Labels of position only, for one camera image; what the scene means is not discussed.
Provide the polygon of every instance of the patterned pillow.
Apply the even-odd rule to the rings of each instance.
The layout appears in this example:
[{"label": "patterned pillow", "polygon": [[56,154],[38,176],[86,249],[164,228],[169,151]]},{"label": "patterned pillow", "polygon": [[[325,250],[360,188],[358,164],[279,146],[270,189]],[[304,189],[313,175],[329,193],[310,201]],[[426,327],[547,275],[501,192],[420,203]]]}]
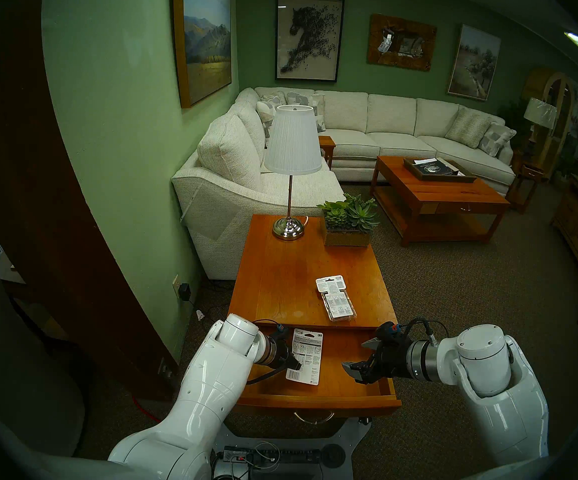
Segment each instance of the patterned pillow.
[{"label": "patterned pillow", "polygon": [[464,106],[461,106],[460,110],[458,110],[458,116],[456,116],[455,121],[451,126],[451,129],[449,129],[449,132],[447,132],[445,138],[476,149],[482,136],[485,135],[485,132],[487,132],[490,125],[490,116],[480,116],[477,113],[473,113],[473,111],[469,111]]},{"label": "patterned pillow", "polygon": [[318,132],[327,130],[325,127],[325,95],[312,94],[311,96],[303,96],[293,91],[287,93],[287,104],[301,104],[303,106],[310,106],[313,108],[313,114],[316,116],[316,126]]},{"label": "patterned pillow", "polygon": [[482,149],[489,156],[497,158],[502,146],[513,136],[515,136],[514,129],[492,123],[489,129],[487,129],[487,132],[485,132],[485,135],[482,136],[480,144],[478,144],[478,149]]},{"label": "patterned pillow", "polygon": [[282,91],[276,91],[271,94],[265,94],[264,96],[260,96],[260,101],[271,101],[273,98],[278,98],[280,100],[280,105],[289,104],[287,103],[286,94]]},{"label": "patterned pillow", "polygon": [[256,103],[256,111],[262,122],[262,128],[265,130],[265,139],[269,139],[271,136],[271,125],[274,123],[275,109],[281,105],[283,103],[277,96],[269,101],[258,101]]}]

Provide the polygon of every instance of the table drawer knob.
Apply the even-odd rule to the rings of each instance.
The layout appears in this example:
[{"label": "table drawer knob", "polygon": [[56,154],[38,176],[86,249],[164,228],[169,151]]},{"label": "table drawer knob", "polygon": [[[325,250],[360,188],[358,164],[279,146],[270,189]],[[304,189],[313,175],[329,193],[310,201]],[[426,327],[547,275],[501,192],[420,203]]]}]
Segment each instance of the table drawer knob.
[{"label": "table drawer knob", "polygon": [[332,414],[330,414],[328,417],[326,417],[325,419],[323,419],[323,420],[321,420],[321,421],[317,421],[317,420],[316,420],[316,421],[310,422],[310,421],[307,421],[307,420],[305,420],[304,418],[302,418],[302,417],[297,413],[297,411],[294,412],[293,414],[296,415],[296,417],[298,418],[298,420],[300,420],[300,421],[302,421],[302,422],[305,422],[305,423],[308,423],[309,425],[320,425],[321,423],[328,422],[328,421],[329,421],[330,419],[332,419],[333,416],[335,415],[335,413],[332,413]]}]

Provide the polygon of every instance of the plant pot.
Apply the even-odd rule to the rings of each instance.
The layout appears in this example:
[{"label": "plant pot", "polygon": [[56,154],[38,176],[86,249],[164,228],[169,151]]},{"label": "plant pot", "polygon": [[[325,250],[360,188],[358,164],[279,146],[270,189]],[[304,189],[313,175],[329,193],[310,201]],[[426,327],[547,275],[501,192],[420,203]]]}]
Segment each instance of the plant pot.
[{"label": "plant pot", "polygon": [[322,235],[325,239],[325,246],[367,247],[371,243],[373,234],[360,230],[328,229],[326,222],[322,220]]}]

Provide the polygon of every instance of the silver lamp base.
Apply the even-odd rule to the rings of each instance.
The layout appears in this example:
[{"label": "silver lamp base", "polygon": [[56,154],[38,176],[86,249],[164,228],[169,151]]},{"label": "silver lamp base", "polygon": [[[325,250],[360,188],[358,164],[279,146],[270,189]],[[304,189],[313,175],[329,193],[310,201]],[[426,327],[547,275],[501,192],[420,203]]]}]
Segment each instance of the silver lamp base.
[{"label": "silver lamp base", "polygon": [[285,216],[275,221],[273,232],[279,239],[294,241],[304,234],[304,225],[297,218]]}]

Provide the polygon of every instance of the white lampshade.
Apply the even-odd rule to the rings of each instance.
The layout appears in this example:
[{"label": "white lampshade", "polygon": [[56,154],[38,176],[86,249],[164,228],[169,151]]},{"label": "white lampshade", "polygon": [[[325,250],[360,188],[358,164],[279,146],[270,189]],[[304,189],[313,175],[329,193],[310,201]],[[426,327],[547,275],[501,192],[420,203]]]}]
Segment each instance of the white lampshade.
[{"label": "white lampshade", "polygon": [[556,123],[557,110],[554,105],[545,103],[536,98],[531,98],[527,109],[524,111],[524,117],[534,124],[553,129]]},{"label": "white lampshade", "polygon": [[313,174],[322,167],[316,117],[311,106],[286,104],[275,110],[265,167],[284,175]]}]

